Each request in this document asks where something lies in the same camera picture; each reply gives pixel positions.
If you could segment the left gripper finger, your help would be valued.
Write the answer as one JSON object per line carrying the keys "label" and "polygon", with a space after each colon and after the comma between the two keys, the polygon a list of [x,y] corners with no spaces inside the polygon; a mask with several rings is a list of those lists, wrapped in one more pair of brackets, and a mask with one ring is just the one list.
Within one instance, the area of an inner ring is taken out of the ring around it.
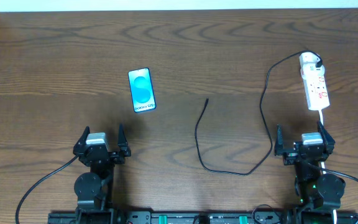
{"label": "left gripper finger", "polygon": [[85,130],[83,131],[83,134],[77,141],[77,143],[73,146],[73,154],[74,155],[83,155],[84,152],[87,150],[86,146],[86,139],[88,135],[90,134],[90,127],[85,127]]}
{"label": "left gripper finger", "polygon": [[117,145],[120,148],[120,152],[123,153],[124,157],[131,157],[131,149],[125,137],[124,127],[122,124],[119,125]]}

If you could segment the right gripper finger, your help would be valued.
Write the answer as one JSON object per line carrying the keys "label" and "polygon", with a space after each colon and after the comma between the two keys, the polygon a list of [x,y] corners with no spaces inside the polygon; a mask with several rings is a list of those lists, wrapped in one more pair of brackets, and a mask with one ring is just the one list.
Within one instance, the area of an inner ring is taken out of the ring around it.
{"label": "right gripper finger", "polygon": [[282,156],[284,153],[284,141],[283,141],[283,133],[282,127],[277,125],[277,138],[274,145],[275,156]]}
{"label": "right gripper finger", "polygon": [[321,137],[323,139],[323,144],[324,144],[325,151],[328,154],[332,154],[333,150],[334,150],[334,145],[336,143],[335,140],[327,132],[327,130],[325,129],[324,125],[320,121],[317,122],[317,127],[318,127],[318,132],[320,133],[320,135],[321,135]]}

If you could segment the blue Galaxy smartphone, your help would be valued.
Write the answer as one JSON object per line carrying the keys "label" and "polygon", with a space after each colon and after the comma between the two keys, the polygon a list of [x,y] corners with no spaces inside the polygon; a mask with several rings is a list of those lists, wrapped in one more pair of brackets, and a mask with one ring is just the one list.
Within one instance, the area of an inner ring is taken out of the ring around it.
{"label": "blue Galaxy smartphone", "polygon": [[156,109],[156,100],[150,69],[140,68],[128,72],[132,105],[135,113]]}

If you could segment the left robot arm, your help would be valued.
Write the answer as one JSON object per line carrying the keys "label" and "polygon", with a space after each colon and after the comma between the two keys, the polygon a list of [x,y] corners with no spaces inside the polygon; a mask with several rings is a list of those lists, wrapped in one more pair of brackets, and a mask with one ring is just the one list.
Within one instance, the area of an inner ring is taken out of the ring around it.
{"label": "left robot arm", "polygon": [[91,133],[86,127],[73,147],[73,154],[89,172],[81,174],[75,181],[74,191],[77,200],[75,219],[72,223],[125,223],[124,212],[111,208],[111,191],[114,167],[125,163],[131,156],[131,149],[119,126],[117,137],[118,150],[110,151],[105,133]]}

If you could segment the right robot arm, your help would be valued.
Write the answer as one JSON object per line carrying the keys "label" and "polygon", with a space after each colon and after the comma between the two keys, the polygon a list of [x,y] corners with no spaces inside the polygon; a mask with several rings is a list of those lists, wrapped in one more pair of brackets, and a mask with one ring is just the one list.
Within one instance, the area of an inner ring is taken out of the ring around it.
{"label": "right robot arm", "polygon": [[333,153],[335,140],[321,122],[317,127],[316,133],[302,134],[301,141],[285,147],[282,127],[277,126],[275,155],[283,158],[284,165],[295,167],[295,192],[301,199],[299,206],[284,212],[282,223],[331,223],[341,206],[345,181],[319,166]]}

